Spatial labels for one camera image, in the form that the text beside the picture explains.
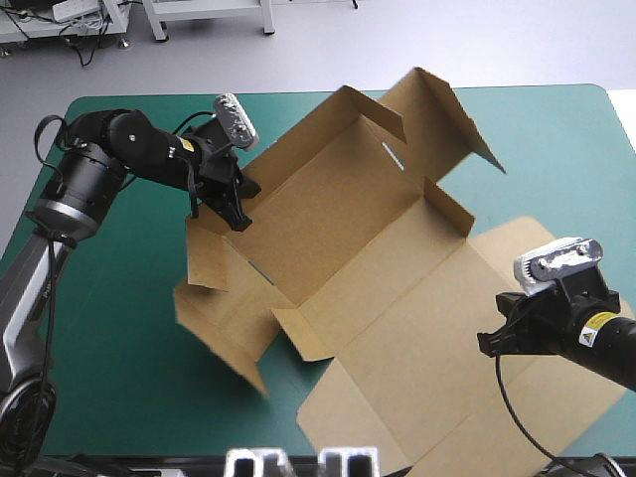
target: black cable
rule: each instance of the black cable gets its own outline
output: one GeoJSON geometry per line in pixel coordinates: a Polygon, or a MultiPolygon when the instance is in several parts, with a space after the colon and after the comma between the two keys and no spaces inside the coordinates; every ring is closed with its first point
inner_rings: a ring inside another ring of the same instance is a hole
{"type": "Polygon", "coordinates": [[[97,33],[97,40],[96,40],[95,44],[92,46],[92,48],[90,49],[90,53],[88,55],[88,60],[85,60],[83,58],[83,55],[81,54],[80,48],[78,48],[78,45],[71,45],[71,49],[74,52],[76,52],[76,55],[79,58],[79,64],[81,65],[82,68],[85,68],[88,65],[90,65],[92,63],[92,59],[95,56],[95,52],[97,50],[101,50],[101,40],[103,40],[103,37],[104,37],[106,31],[108,30],[108,25],[110,25],[110,22],[111,22],[111,20],[110,20],[110,17],[108,16],[106,18],[106,20],[104,21],[103,26],[99,29],[99,32],[97,33]]]}
{"type": "Polygon", "coordinates": [[[126,189],[130,184],[132,184],[136,180],[137,180],[137,176],[132,176],[130,179],[128,179],[126,182],[123,183],[123,185],[119,188],[119,192],[126,189]]]}
{"type": "Polygon", "coordinates": [[[545,449],[542,445],[540,445],[537,442],[537,440],[524,427],[524,425],[522,424],[521,420],[517,416],[517,413],[515,412],[515,409],[513,408],[513,405],[510,403],[510,399],[508,398],[508,393],[506,392],[506,386],[504,385],[504,380],[503,380],[502,374],[501,374],[501,356],[502,356],[502,353],[503,353],[504,339],[506,338],[508,330],[510,328],[512,328],[514,325],[516,325],[518,322],[523,320],[527,316],[529,311],[530,311],[530,310],[526,310],[526,312],[524,312],[524,313],[520,314],[519,316],[517,316],[517,314],[520,312],[520,309],[519,309],[520,303],[521,303],[521,301],[518,301],[515,304],[515,306],[513,307],[512,311],[510,312],[510,319],[504,325],[504,327],[502,329],[501,339],[500,339],[500,342],[499,342],[499,350],[497,351],[497,354],[495,355],[495,375],[497,376],[497,384],[499,385],[499,391],[501,393],[502,399],[504,400],[504,404],[506,405],[506,409],[508,410],[508,413],[510,414],[510,417],[512,418],[513,422],[515,422],[515,424],[517,425],[517,427],[519,428],[521,433],[524,434],[524,436],[528,439],[528,441],[531,444],[533,444],[533,446],[537,450],[539,450],[545,457],[547,457],[550,461],[556,462],[557,464],[561,465],[562,467],[564,467],[564,468],[566,468],[568,470],[571,470],[572,472],[575,472],[578,475],[582,475],[583,477],[599,477],[599,476],[594,475],[594,474],[592,474],[590,472],[587,472],[585,470],[578,469],[576,466],[570,464],[565,459],[562,459],[560,457],[556,457],[554,454],[552,454],[547,449],[545,449]]]}
{"type": "Polygon", "coordinates": [[[179,124],[177,127],[175,127],[175,130],[172,131],[173,134],[179,134],[179,131],[181,131],[181,129],[188,124],[191,120],[193,120],[195,117],[199,117],[199,116],[214,116],[214,112],[213,111],[198,111],[195,112],[194,114],[190,114],[188,117],[186,117],[183,121],[181,121],[181,124],[179,124]]]}
{"type": "Polygon", "coordinates": [[[3,5],[0,5],[0,10],[2,10],[5,13],[11,13],[12,15],[16,15],[20,18],[35,18],[37,20],[42,20],[43,22],[47,22],[47,23],[55,23],[57,25],[64,25],[64,23],[56,22],[53,18],[43,17],[42,15],[38,15],[37,13],[33,13],[33,12],[27,13],[24,10],[16,10],[15,8],[5,7],[3,5]]]}
{"type": "Polygon", "coordinates": [[[33,147],[35,148],[36,151],[36,158],[38,159],[38,162],[40,162],[40,164],[42,164],[44,167],[48,167],[49,169],[53,170],[56,175],[58,176],[58,178],[60,179],[60,182],[64,182],[64,176],[62,175],[62,171],[60,171],[60,169],[58,169],[58,167],[56,167],[55,165],[51,164],[50,162],[47,162],[41,155],[40,155],[40,136],[42,136],[42,133],[44,132],[44,130],[47,128],[47,126],[49,124],[51,124],[54,121],[59,121],[60,122],[60,128],[58,129],[58,132],[56,133],[56,137],[54,140],[54,144],[60,148],[61,150],[66,150],[66,134],[67,131],[69,129],[67,122],[64,120],[63,117],[54,115],[54,114],[50,114],[46,117],[44,117],[39,123],[38,126],[36,127],[36,131],[33,134],[33,147]]]}
{"type": "Polygon", "coordinates": [[[47,383],[49,382],[49,365],[51,362],[51,349],[53,346],[53,331],[55,329],[56,321],[56,251],[55,242],[52,238],[47,238],[48,241],[48,255],[49,255],[49,322],[47,323],[47,339],[44,347],[44,360],[42,364],[42,373],[40,377],[40,388],[38,389],[38,403],[36,412],[34,414],[31,436],[29,437],[29,443],[25,448],[24,454],[22,454],[23,462],[16,467],[16,473],[20,474],[24,469],[24,459],[27,459],[31,454],[33,448],[33,442],[38,434],[38,427],[40,424],[40,416],[42,414],[42,406],[45,400],[45,392],[47,383]]]}
{"type": "Polygon", "coordinates": [[[197,186],[195,184],[195,168],[185,157],[177,156],[182,162],[188,166],[188,197],[190,198],[190,212],[192,218],[196,219],[199,216],[199,203],[197,202],[197,186]]]}
{"type": "Polygon", "coordinates": [[[22,29],[22,27],[21,27],[20,25],[18,25],[18,22],[16,22],[16,21],[15,21],[15,19],[11,16],[12,14],[11,14],[11,13],[9,13],[9,12],[5,9],[5,7],[2,7],[2,11],[3,11],[3,12],[4,12],[4,14],[5,14],[5,15],[9,18],[9,20],[11,20],[11,23],[13,23],[13,24],[16,26],[16,28],[20,31],[20,33],[24,36],[24,38],[25,38],[26,40],[31,40],[31,37],[25,33],[25,31],[22,29]]]}

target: unfolded cardboard box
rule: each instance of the unfolded cardboard box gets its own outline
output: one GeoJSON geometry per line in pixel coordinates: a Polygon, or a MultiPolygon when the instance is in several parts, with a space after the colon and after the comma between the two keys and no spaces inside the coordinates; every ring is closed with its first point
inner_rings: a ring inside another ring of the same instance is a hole
{"type": "MultiPolygon", "coordinates": [[[[530,475],[544,458],[476,334],[503,322],[514,257],[552,236],[521,218],[467,238],[474,218],[436,183],[471,152],[503,170],[443,80],[413,70],[380,102],[342,87],[246,168],[262,187],[251,227],[187,221],[180,323],[264,394],[257,362],[280,327],[304,360],[334,358],[298,413],[316,448],[376,445],[383,473],[530,475]]],[[[622,394],[562,358],[504,363],[554,451],[622,394]]]]}

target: white shelf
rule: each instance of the white shelf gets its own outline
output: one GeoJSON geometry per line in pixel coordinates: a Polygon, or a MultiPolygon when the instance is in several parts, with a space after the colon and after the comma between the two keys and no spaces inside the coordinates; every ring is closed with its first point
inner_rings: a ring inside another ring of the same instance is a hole
{"type": "Polygon", "coordinates": [[[262,14],[263,31],[274,33],[271,0],[143,0],[155,39],[167,40],[165,22],[262,14]]]}
{"type": "MultiPolygon", "coordinates": [[[[106,28],[105,35],[125,33],[128,28],[128,14],[130,13],[130,4],[119,7],[114,0],[104,0],[104,6],[110,15],[111,21],[106,28]]],[[[45,16],[53,18],[53,13],[49,12],[45,16]]],[[[14,16],[16,23],[31,38],[56,37],[65,27],[64,25],[56,25],[55,23],[43,20],[32,19],[28,22],[20,22],[14,16]]],[[[64,30],[63,36],[66,35],[96,35],[97,30],[83,30],[80,27],[70,27],[64,30]]],[[[0,12],[0,44],[24,42],[24,35],[16,28],[11,20],[0,12]]]]}
{"type": "Polygon", "coordinates": [[[174,20],[251,15],[260,11],[258,0],[172,0],[154,4],[157,15],[174,20]]]}

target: black cylinder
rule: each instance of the black cylinder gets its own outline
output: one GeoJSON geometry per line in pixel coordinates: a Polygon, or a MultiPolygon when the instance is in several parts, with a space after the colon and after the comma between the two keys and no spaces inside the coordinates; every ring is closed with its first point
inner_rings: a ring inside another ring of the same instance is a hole
{"type": "Polygon", "coordinates": [[[598,311],[579,315],[560,354],[636,391],[636,321],[630,318],[598,311]]]}
{"type": "Polygon", "coordinates": [[[120,162],[88,143],[65,153],[63,181],[52,178],[40,196],[34,216],[47,229],[74,240],[97,232],[126,177],[120,162]]]}

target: warning label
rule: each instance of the warning label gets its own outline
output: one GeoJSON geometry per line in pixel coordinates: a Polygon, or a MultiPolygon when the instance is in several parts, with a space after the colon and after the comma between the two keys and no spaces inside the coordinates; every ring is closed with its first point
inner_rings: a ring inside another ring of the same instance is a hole
{"type": "Polygon", "coordinates": [[[596,335],[598,335],[600,329],[605,326],[606,323],[616,318],[616,316],[616,313],[612,313],[610,311],[596,313],[589,320],[587,320],[587,323],[585,323],[583,329],[580,330],[578,342],[588,348],[593,347],[594,341],[596,341],[596,335]]]}

